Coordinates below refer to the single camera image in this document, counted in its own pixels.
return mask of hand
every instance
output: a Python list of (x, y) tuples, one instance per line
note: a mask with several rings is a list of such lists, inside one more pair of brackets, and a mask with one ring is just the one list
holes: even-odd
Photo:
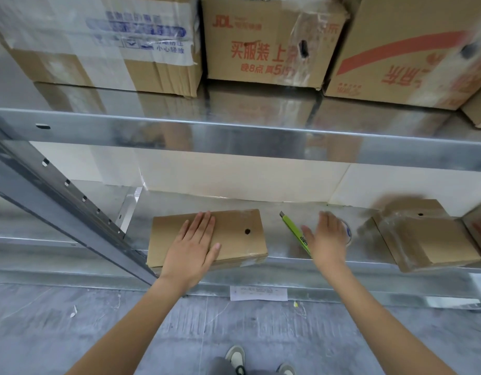
[(181, 293), (199, 283), (221, 248), (221, 244), (216, 243), (208, 252), (214, 222), (211, 212), (198, 213), (190, 227), (189, 221), (185, 221), (167, 251), (160, 279), (169, 280)]
[(315, 265), (325, 277), (346, 267), (346, 232), (342, 222), (331, 212), (320, 212), (315, 235), (301, 227)]

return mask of white sneaker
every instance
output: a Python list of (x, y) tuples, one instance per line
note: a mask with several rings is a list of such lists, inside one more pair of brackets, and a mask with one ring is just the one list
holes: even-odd
[(296, 372), (294, 371), (294, 367), (287, 363), (282, 363), (278, 367), (277, 372), (282, 373), (284, 375), (296, 375)]
[(228, 353), (226, 353), (225, 359), (228, 360), (237, 375), (246, 375), (245, 372), (245, 353), (244, 349), (238, 345), (232, 346)]

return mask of gray floor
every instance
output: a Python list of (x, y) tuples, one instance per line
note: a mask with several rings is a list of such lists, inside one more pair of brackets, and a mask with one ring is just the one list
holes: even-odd
[[(64, 373), (141, 295), (0, 284), (0, 375)], [(391, 310), (460, 375), (481, 374), (481, 314)], [(303, 375), (382, 373), (341, 304), (192, 296), (167, 317), (137, 374), (205, 374), (234, 343), (244, 346), (248, 370), (287, 361)]]

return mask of green utility knife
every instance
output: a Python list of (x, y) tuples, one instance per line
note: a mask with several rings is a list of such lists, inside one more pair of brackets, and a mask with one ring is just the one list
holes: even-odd
[(308, 243), (306, 242), (306, 239), (303, 237), (303, 233), (301, 230), (291, 221), (291, 219), (284, 214), (284, 212), (280, 212), (280, 216), (282, 217), (282, 220), (285, 222), (289, 230), (295, 235), (295, 237), (298, 239), (299, 243), (303, 248), (306, 250), (309, 256), (310, 250), (308, 249)]

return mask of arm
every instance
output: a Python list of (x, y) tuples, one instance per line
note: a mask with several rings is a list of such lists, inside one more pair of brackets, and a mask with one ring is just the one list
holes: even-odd
[(345, 261), (344, 228), (333, 214), (320, 212), (315, 234), (302, 228), (317, 268), (341, 297), (387, 375), (455, 375), (352, 274)]
[(67, 375), (133, 374), (169, 311), (218, 257), (220, 244), (208, 252), (213, 229), (214, 217), (209, 212), (199, 213), (190, 228), (186, 221), (169, 247), (160, 278)]

